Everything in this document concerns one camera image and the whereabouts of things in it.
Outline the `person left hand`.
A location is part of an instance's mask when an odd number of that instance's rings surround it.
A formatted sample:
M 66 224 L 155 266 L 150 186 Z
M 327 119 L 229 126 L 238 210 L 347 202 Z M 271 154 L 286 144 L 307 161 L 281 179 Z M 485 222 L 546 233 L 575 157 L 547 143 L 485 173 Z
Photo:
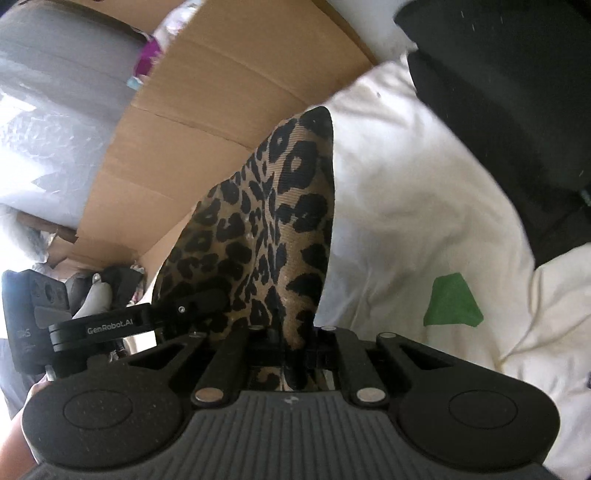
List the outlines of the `person left hand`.
M 21 479 L 38 465 L 24 436 L 22 417 L 29 401 L 49 384 L 46 375 L 35 383 L 28 391 L 24 406 L 11 420 L 10 431 L 1 443 L 0 451 L 1 478 L 4 480 Z

